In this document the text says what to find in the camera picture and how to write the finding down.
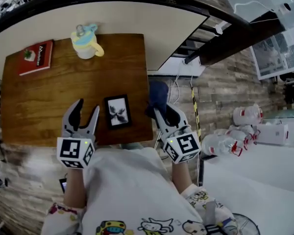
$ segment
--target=cartoon print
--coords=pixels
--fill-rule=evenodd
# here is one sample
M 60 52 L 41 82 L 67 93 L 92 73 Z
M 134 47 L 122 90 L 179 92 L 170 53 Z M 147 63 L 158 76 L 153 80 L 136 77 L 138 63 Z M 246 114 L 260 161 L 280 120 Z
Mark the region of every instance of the cartoon print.
M 224 205 L 221 204 L 219 201 L 215 200 L 217 208 L 222 208 Z
M 133 230 L 126 230 L 125 235 L 134 235 Z
M 218 223 L 218 226 L 222 228 L 223 231 L 226 232 L 227 235 L 237 235 L 238 234 L 238 224 L 235 219 L 227 218 L 226 220 Z
M 120 234 L 124 235 L 126 225 L 123 221 L 102 221 L 96 228 L 96 235 Z
M 207 196 L 207 193 L 205 193 L 204 191 L 199 191 L 199 192 L 195 193 L 193 196 L 191 196 L 190 199 L 198 202 L 199 200 L 208 199 L 208 196 Z
M 149 221 L 143 219 L 141 226 L 137 229 L 144 231 L 146 235 L 163 235 L 168 232 L 173 232 L 172 221 L 173 218 L 165 221 L 154 220 L 152 218 L 149 218 Z
M 229 225 L 227 227 L 223 227 L 222 230 L 224 230 L 227 235 L 237 235 L 238 234 L 237 227 L 235 227 L 234 225 Z
M 196 202 L 194 202 L 194 201 L 191 202 L 191 206 L 193 206 L 194 208 L 195 208 L 195 204 L 196 204 Z
M 181 221 L 177 219 L 174 222 L 176 223 L 177 226 L 180 226 L 182 224 Z
M 205 226 L 200 222 L 187 220 L 182 227 L 183 227 L 183 230 L 186 231 L 186 234 L 192 234 L 192 235 L 207 234 Z
M 74 215 L 70 215 L 70 220 L 71 220 L 71 221 L 76 221 L 77 218 L 76 218 Z
M 65 208 L 65 207 L 62 207 L 62 206 L 59 206 L 57 203 L 54 203 L 54 204 L 50 207 L 48 213 L 49 213 L 49 214 L 54 214 L 54 213 L 56 213 L 57 211 L 58 211 L 59 214 L 64 214 L 65 212 L 71 212 L 71 213 L 77 215 L 77 211 L 72 210 L 72 209 L 69 209 L 69 208 Z

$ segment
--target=cup handle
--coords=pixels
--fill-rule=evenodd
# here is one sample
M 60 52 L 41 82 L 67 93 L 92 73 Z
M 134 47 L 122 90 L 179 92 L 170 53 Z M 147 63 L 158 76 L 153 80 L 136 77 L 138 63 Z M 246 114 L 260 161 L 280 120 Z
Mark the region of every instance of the cup handle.
M 104 55 L 103 48 L 98 43 L 92 42 L 91 45 L 96 49 L 95 55 L 97 57 L 102 57 Z

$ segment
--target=red book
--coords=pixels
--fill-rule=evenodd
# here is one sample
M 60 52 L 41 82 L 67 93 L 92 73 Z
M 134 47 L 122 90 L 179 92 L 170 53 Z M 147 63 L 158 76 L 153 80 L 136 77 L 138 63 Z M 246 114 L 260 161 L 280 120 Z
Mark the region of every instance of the red book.
M 50 68 L 53 40 L 25 48 L 20 53 L 19 75 Z

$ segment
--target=cable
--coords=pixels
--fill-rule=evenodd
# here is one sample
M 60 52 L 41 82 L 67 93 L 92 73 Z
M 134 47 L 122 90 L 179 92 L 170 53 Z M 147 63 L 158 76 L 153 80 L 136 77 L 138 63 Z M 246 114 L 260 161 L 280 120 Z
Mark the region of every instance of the cable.
M 199 187 L 199 154 L 200 152 L 198 152 L 197 155 L 197 186 Z
M 169 85 L 169 88 L 170 88 L 170 90 L 169 90 L 169 99 L 168 99 L 168 102 L 170 103 L 170 99 L 171 99 L 171 79 L 170 79 L 170 85 Z
M 266 19 L 266 20 L 260 20 L 256 22 L 250 22 L 250 24 L 255 24 L 255 23 L 260 23 L 260 22 L 265 22 L 265 21 L 272 21 L 272 20 L 279 20 L 278 18 L 272 18 L 272 19 Z
M 178 93 L 178 95 L 177 95 L 177 99 L 176 99 L 176 101 L 174 101 L 173 104 L 175 104 L 175 103 L 179 100 L 179 98 L 180 98 L 180 88 L 179 88 L 179 86 L 178 86 L 177 80 L 178 80 L 178 78 L 180 77 L 181 63 L 180 63 L 180 65 L 179 65 L 179 67 L 178 67 L 177 75 L 176 75 L 176 78 L 175 78 L 175 81 L 174 81 L 174 83 L 175 83 L 176 86 L 177 86 L 177 93 Z
M 155 146 L 154 146 L 154 149 L 157 149 L 157 146 L 158 146 L 158 143 L 159 143 L 159 139 L 160 139 L 160 136 L 161 136 L 161 131 L 159 131 L 159 134 L 158 134 L 158 137 L 157 137 L 157 140 L 156 140 L 156 143 L 155 143 Z
M 261 6 L 263 6 L 264 8 L 266 8 L 268 11 L 272 11 L 272 12 L 274 12 L 273 9 L 269 9 L 268 7 L 264 6 L 261 2 L 259 2 L 259 1 L 255 1 L 255 0 L 252 0 L 252 1 L 249 1 L 249 2 L 247 2 L 247 3 L 236 3 L 236 4 L 234 5 L 234 14 L 236 14 L 236 7 L 237 7 L 238 5 L 249 5 L 249 4 L 253 3 L 253 2 L 260 4 Z

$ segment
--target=dark blue cloth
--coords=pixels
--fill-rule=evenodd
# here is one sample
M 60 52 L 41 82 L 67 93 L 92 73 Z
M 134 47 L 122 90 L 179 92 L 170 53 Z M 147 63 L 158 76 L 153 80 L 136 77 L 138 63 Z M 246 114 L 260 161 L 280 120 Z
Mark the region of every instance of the dark blue cloth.
M 167 98 L 169 88 L 164 82 L 152 81 L 149 84 L 149 105 L 145 114 L 156 119 L 154 108 L 157 108 L 164 117 L 167 112 Z

